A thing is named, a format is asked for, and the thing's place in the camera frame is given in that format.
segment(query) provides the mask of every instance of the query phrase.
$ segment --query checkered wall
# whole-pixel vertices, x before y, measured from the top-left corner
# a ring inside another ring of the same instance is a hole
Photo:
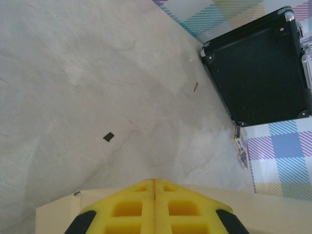
[[[312,200],[312,119],[246,130],[255,192]]]
[[[290,5],[312,40],[312,0],[153,0],[201,43]]]

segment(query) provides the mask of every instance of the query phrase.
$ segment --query yellow foam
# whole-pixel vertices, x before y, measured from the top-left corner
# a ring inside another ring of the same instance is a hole
[[[83,209],[86,234],[227,234],[216,210],[230,207],[166,180],[148,179]]]

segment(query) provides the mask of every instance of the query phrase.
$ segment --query black case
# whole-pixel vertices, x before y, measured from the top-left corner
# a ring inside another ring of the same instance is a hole
[[[231,119],[241,127],[312,114],[302,55],[291,7],[219,36],[200,52]]]

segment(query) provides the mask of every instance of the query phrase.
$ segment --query white marble floor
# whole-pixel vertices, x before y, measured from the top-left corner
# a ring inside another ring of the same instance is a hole
[[[3,0],[0,21],[3,234],[34,233],[36,207],[80,189],[253,191],[200,44],[152,1]]]

